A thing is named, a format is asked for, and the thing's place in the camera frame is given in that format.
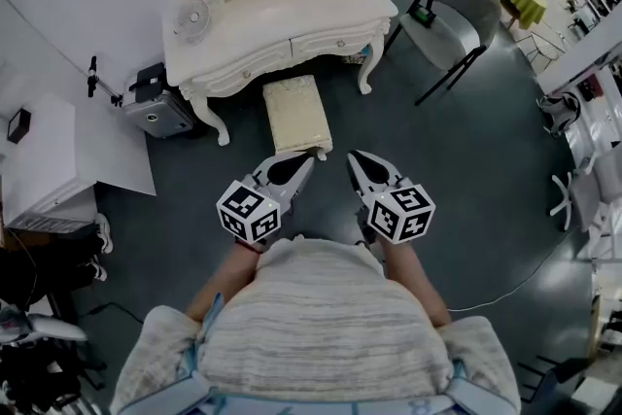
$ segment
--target shoe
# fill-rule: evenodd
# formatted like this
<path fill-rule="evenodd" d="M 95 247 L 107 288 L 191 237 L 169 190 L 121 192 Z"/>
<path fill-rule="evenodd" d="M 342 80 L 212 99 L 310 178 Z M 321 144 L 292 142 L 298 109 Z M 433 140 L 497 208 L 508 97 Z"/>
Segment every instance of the shoe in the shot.
<path fill-rule="evenodd" d="M 99 264 L 97 256 L 92 257 L 86 265 L 95 268 L 95 276 L 93 277 L 94 280 L 104 282 L 108 278 L 108 272 L 106 271 L 106 268 Z"/>
<path fill-rule="evenodd" d="M 113 252 L 113 239 L 110 236 L 110 224 L 108 223 L 108 219 L 105 215 L 101 213 L 97 213 L 95 215 L 95 230 L 97 233 L 97 237 L 99 237 L 103 246 L 101 248 L 101 252 L 104 255 L 109 255 Z"/>

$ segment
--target dark green floor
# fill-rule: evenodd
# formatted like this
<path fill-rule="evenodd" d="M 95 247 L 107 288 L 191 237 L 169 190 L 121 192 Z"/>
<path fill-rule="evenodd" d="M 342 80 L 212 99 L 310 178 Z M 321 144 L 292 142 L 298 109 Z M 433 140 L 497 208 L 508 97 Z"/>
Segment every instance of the dark green floor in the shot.
<path fill-rule="evenodd" d="M 403 12 L 412 0 L 393 1 Z M 455 313 L 455 319 L 488 317 L 514 365 L 532 362 L 536 354 L 557 360 L 584 355 L 590 267 L 572 261 L 581 243 L 576 230 L 566 237 L 545 216 L 555 199 L 550 174 L 571 169 L 570 150 L 542 130 L 534 75 L 505 29 L 500 26 L 493 46 L 451 92 L 439 91 L 419 108 L 415 98 L 439 75 L 405 37 L 371 73 L 370 95 L 359 94 L 357 71 L 334 57 L 319 57 L 215 99 L 231 134 L 225 148 L 211 131 L 197 140 L 148 138 L 158 196 L 98 188 L 115 251 L 102 258 L 108 281 L 74 293 L 79 311 L 114 300 L 144 316 L 158 304 L 183 308 L 189 302 L 230 243 L 216 200 L 233 179 L 273 154 L 261 83 L 313 74 L 334 150 L 300 196 L 291 230 L 341 242 L 360 239 L 354 217 L 359 204 L 345 155 L 354 148 L 374 152 L 422 183 L 437 205 L 429 233 L 415 248 L 450 308 L 510 292 L 555 250 L 515 294 Z M 105 404 L 139 327 L 115 309 L 82 324 L 109 364 L 108 388 L 97 396 Z M 517 375 L 533 381 L 525 372 Z"/>

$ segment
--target carved table leg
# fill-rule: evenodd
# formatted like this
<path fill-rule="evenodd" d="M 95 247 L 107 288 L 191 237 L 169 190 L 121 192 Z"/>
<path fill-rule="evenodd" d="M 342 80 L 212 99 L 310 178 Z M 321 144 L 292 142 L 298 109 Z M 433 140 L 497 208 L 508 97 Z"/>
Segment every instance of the carved table leg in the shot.
<path fill-rule="evenodd" d="M 385 48 L 385 35 L 383 31 L 382 29 L 378 30 L 371 39 L 369 43 L 370 54 L 367 56 L 359 72 L 359 89 L 363 95 L 371 92 L 371 85 L 367 83 L 367 77 L 369 73 L 371 73 L 371 70 L 376 67 L 378 61 L 380 61 L 380 57 L 382 57 L 382 52 Z"/>
<path fill-rule="evenodd" d="M 229 143 L 229 132 L 226 129 L 225 122 L 207 106 L 207 97 L 186 88 L 182 88 L 182 95 L 190 102 L 194 112 L 201 121 L 218 130 L 219 145 L 226 146 Z"/>

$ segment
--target gray suitcase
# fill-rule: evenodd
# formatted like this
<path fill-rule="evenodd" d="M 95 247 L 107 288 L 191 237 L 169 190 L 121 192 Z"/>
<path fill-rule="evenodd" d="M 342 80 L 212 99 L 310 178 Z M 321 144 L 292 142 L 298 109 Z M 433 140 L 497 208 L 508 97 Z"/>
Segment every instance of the gray suitcase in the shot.
<path fill-rule="evenodd" d="M 176 95 L 163 90 L 160 95 L 146 102 L 135 102 L 134 92 L 126 92 L 123 110 L 127 117 L 154 137 L 170 137 L 192 130 L 196 118 L 185 103 Z"/>

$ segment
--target fan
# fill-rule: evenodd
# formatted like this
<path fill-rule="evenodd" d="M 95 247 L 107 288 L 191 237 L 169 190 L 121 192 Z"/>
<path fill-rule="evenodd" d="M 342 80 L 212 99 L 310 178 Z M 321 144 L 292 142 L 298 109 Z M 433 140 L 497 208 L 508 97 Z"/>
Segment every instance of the fan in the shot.
<path fill-rule="evenodd" d="M 184 42 L 194 45 L 205 37 L 210 23 L 210 7 L 204 0 L 185 0 L 177 9 L 175 34 Z"/>

